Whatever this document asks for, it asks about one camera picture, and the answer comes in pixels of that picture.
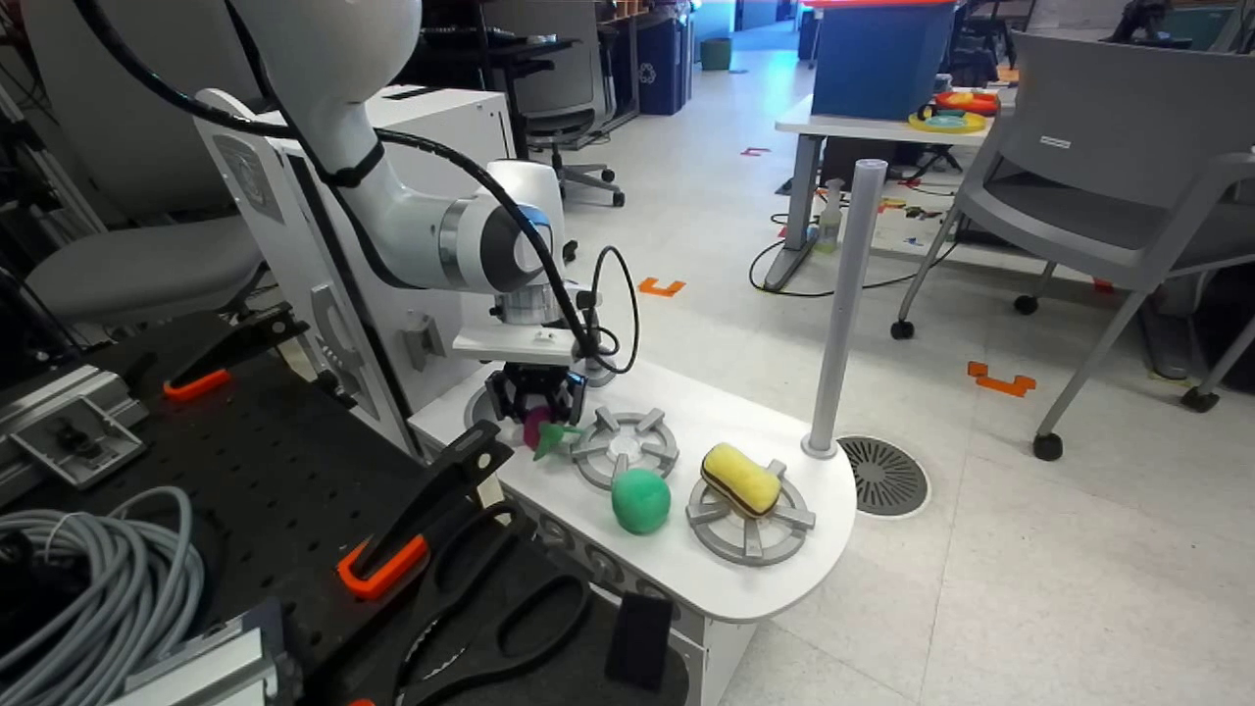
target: orange tape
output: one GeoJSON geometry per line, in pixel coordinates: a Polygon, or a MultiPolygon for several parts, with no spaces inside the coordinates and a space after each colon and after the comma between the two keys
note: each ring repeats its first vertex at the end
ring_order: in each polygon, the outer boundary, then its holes
{"type": "Polygon", "coordinates": [[[989,371],[984,362],[968,362],[968,375],[977,380],[977,386],[989,386],[989,390],[1002,390],[1002,396],[1028,396],[1035,390],[1035,375],[1010,375],[1010,380],[999,380],[989,371]]]}
{"type": "Polygon", "coordinates": [[[650,294],[650,298],[674,298],[683,290],[683,279],[674,279],[666,284],[658,279],[644,279],[636,290],[650,294]]]}
{"type": "Polygon", "coordinates": [[[426,537],[412,537],[405,541],[382,563],[375,563],[369,576],[356,576],[351,563],[362,556],[364,541],[351,543],[351,551],[345,551],[338,562],[338,580],[345,584],[347,597],[356,601],[379,601],[386,597],[399,580],[406,580],[429,551],[426,537]]]}
{"type": "Polygon", "coordinates": [[[210,396],[210,390],[218,390],[228,383],[229,383],[229,369],[215,369],[215,371],[202,371],[202,375],[195,375],[188,383],[167,383],[164,380],[161,396],[172,398],[172,402],[195,402],[195,398],[202,398],[202,396],[210,396]]]}

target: chair wheel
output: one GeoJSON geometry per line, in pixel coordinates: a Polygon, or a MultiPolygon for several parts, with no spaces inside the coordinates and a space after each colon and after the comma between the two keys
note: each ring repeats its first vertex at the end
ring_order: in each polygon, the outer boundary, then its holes
{"type": "Polygon", "coordinates": [[[1219,402],[1219,396],[1192,386],[1192,390],[1181,396],[1181,402],[1203,417],[1203,411],[1213,411],[1219,402]]]}
{"type": "Polygon", "coordinates": [[[1061,457],[1061,439],[1058,436],[1035,436],[1032,439],[1032,456],[1044,457],[1044,462],[1056,462],[1056,457],[1061,457]]]}
{"type": "Polygon", "coordinates": [[[1015,298],[1015,311],[1018,311],[1022,317],[1032,317],[1032,312],[1035,312],[1035,298],[1015,298]]]}
{"type": "Polygon", "coordinates": [[[891,337],[894,337],[894,341],[911,341],[911,337],[913,337],[913,321],[905,321],[905,317],[894,321],[894,325],[891,325],[891,337]]]}

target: gray cable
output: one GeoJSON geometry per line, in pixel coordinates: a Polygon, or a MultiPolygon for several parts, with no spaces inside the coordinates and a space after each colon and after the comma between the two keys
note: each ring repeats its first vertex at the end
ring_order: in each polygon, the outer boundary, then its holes
{"type": "Polygon", "coordinates": [[[0,706],[111,703],[124,679],[164,657],[190,626],[202,562],[190,543],[190,500],[181,487],[154,487],[111,516],[19,508],[0,512],[39,551],[86,556],[88,588],[19,648],[0,654],[0,706]],[[146,500],[172,500],[176,530],[124,516],[146,500]]]}

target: gray office chair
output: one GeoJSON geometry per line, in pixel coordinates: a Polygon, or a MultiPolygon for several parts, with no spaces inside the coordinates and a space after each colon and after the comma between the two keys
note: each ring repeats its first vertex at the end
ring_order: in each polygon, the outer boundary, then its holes
{"type": "Polygon", "coordinates": [[[598,44],[598,0],[487,0],[487,27],[518,35],[577,40],[554,53],[550,70],[513,83],[518,117],[531,150],[550,150],[559,184],[613,190],[623,206],[628,196],[607,163],[565,163],[559,150],[585,150],[614,117],[613,70],[598,44]]]}
{"type": "Polygon", "coordinates": [[[1022,87],[992,124],[955,206],[942,222],[894,337],[913,337],[911,307],[951,234],[955,213],[984,232],[1130,290],[1035,430],[1058,457],[1058,417],[1122,337],[1141,303],[1177,274],[1255,258],[1255,62],[1070,40],[1015,40],[1022,87]]]}
{"type": "MultiPolygon", "coordinates": [[[[101,6],[176,88],[260,95],[218,0],[101,0],[101,6]]],[[[137,87],[86,32],[69,0],[23,0],[23,24],[67,145],[124,215],[111,232],[54,252],[27,274],[27,284],[63,321],[101,325],[233,303],[263,258],[190,117],[137,87]]]]}

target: desk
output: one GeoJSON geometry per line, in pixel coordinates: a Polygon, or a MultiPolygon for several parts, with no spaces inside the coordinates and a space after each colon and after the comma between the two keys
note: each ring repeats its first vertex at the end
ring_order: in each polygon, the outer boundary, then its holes
{"type": "MultiPolygon", "coordinates": [[[[386,666],[412,631],[412,620],[399,615],[412,605],[399,605],[395,620],[369,623],[375,607],[338,588],[334,562],[418,488],[422,465],[362,428],[334,396],[296,380],[277,358],[237,363],[233,380],[198,402],[167,409],[156,396],[161,380],[215,328],[215,317],[188,317],[101,354],[92,363],[105,369],[130,369],[154,354],[137,383],[154,409],[154,418],[137,428],[148,456],[88,494],[45,487],[23,504],[111,508],[146,487],[185,487],[215,584],[202,623],[275,597],[286,607],[286,648],[304,671],[300,703],[341,706],[341,695],[386,695],[386,666]]],[[[518,556],[542,562],[542,550],[522,543],[518,556]]],[[[509,573],[499,567],[487,601],[509,597],[509,573]]],[[[669,654],[658,695],[603,679],[613,623],[614,610],[594,601],[585,631],[559,654],[458,703],[678,706],[686,695],[678,654],[669,654]]]]}
{"type": "MultiPolygon", "coordinates": [[[[482,375],[462,380],[429,398],[415,424],[435,439],[452,439],[477,396],[482,375]]],[[[669,520],[636,537],[613,516],[607,488],[581,477],[581,469],[550,456],[531,462],[513,456],[499,477],[546,537],[577,556],[594,584],[644,588],[674,601],[674,648],[688,671],[688,706],[718,706],[751,631],[802,601],[837,562],[856,530],[856,469],[845,456],[806,457],[801,418],[747,402],[701,380],[639,362],[628,375],[586,386],[585,417],[594,409],[646,411],[658,409],[674,430],[678,462],[666,477],[669,520]],[[747,567],[714,556],[688,530],[686,504],[701,473],[701,456],[714,444],[737,444],[747,457],[781,457],[782,477],[802,494],[816,525],[806,541],[781,563],[747,567]]]]}
{"type": "Polygon", "coordinates": [[[782,219],[782,245],[772,258],[763,279],[768,290],[782,290],[789,279],[806,261],[810,237],[810,200],[820,176],[820,145],[823,139],[896,139],[896,145],[984,145],[989,133],[924,133],[905,120],[873,120],[873,117],[837,117],[837,115],[810,115],[810,98],[797,100],[777,117],[781,133],[797,133],[792,154],[792,184],[789,184],[789,219],[782,219]]]}

